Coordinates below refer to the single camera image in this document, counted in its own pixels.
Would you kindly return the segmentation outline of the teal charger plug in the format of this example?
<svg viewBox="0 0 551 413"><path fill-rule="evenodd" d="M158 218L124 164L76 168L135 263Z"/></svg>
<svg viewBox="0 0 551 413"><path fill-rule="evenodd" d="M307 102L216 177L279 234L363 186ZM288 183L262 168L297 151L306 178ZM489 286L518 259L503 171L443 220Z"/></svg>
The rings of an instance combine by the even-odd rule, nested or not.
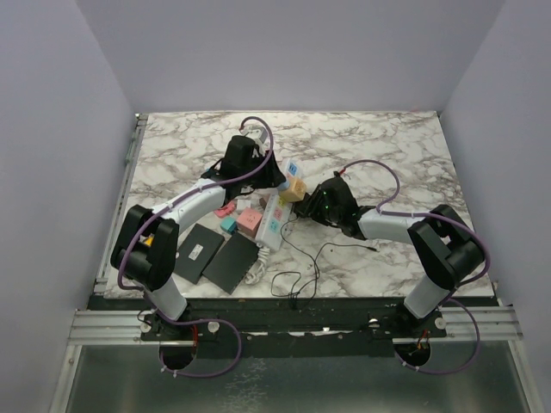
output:
<svg viewBox="0 0 551 413"><path fill-rule="evenodd" d="M227 216L220 221L220 229L227 234L234 234L238 230L237 220Z"/></svg>

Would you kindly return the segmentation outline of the large black adapter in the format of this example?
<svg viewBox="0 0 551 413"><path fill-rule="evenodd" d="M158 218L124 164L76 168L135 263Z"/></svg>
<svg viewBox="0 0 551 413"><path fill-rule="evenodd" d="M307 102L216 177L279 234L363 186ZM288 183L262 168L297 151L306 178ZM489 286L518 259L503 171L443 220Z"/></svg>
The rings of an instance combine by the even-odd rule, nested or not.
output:
<svg viewBox="0 0 551 413"><path fill-rule="evenodd" d="M313 194L306 193L301 201L294 203L293 211L298 218L310 219L316 210L316 197Z"/></svg>

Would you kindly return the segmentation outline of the pink cube socket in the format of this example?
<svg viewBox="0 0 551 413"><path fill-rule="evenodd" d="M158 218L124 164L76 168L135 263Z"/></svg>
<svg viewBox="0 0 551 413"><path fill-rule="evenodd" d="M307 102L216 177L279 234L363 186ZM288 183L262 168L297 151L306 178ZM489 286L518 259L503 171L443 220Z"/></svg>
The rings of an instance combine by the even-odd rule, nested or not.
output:
<svg viewBox="0 0 551 413"><path fill-rule="evenodd" d="M247 207L237 218L238 230L249 237L255 237L263 215L256 209Z"/></svg>

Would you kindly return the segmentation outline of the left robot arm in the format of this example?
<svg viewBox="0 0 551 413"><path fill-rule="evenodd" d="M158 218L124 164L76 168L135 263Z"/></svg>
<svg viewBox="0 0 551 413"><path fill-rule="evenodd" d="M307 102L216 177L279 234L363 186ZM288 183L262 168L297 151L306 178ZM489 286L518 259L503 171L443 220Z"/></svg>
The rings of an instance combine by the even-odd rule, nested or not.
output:
<svg viewBox="0 0 551 413"><path fill-rule="evenodd" d="M188 303L173 278L179 238L245 188L277 188L285 181L272 146L263 150L252 138L233 136L224 157L192 187L158 206L135 205L127 211L110 257L118 281L131 281L120 288L142 291L163 313L160 329L174 340L185 337L190 319L183 312Z"/></svg>

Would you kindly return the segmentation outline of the pink square plug adapter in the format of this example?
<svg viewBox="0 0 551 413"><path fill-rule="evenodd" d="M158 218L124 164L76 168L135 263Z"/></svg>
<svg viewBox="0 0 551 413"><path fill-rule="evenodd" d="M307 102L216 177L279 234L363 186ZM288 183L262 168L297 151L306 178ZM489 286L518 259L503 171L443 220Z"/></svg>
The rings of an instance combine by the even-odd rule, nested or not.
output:
<svg viewBox="0 0 551 413"><path fill-rule="evenodd" d="M228 202L226 205L216 209L214 214L218 218L224 218L231 215L236 210L236 204L233 201Z"/></svg>

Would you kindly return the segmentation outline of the white plug adapter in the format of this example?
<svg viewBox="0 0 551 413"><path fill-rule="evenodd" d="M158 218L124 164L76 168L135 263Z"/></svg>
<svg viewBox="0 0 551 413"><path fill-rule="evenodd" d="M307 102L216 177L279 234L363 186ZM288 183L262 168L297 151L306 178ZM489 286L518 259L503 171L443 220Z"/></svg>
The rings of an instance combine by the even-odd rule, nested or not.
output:
<svg viewBox="0 0 551 413"><path fill-rule="evenodd" d="M251 207L251 200L238 200L237 209L244 210Z"/></svg>

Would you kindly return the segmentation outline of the white power strip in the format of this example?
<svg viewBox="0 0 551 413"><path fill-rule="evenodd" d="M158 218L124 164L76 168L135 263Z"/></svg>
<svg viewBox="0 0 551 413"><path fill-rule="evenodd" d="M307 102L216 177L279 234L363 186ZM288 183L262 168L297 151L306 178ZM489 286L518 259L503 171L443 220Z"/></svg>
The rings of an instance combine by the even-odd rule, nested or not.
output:
<svg viewBox="0 0 551 413"><path fill-rule="evenodd" d="M297 178L303 177L302 168L298 164L298 160L292 157L282 161L280 170L287 177ZM288 222L292 206L286 202L277 189L269 195L269 201L264 208L262 222L255 236L255 241L261 247L268 248L272 252L280 249L282 244L282 226Z"/></svg>

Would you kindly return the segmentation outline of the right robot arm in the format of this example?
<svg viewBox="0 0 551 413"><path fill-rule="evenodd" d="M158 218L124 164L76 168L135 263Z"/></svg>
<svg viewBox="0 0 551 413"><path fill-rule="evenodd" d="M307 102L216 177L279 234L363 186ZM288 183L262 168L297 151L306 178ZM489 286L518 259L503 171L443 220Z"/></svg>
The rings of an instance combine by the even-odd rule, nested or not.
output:
<svg viewBox="0 0 551 413"><path fill-rule="evenodd" d="M488 269L486 248L456 211L440 205L427 213L386 212L360 206L340 176L320 183L294 207L298 217L338 228L358 240L410 244L418 254L424 277L406 296L395 316L397 330L415 336L445 299L480 265Z"/></svg>

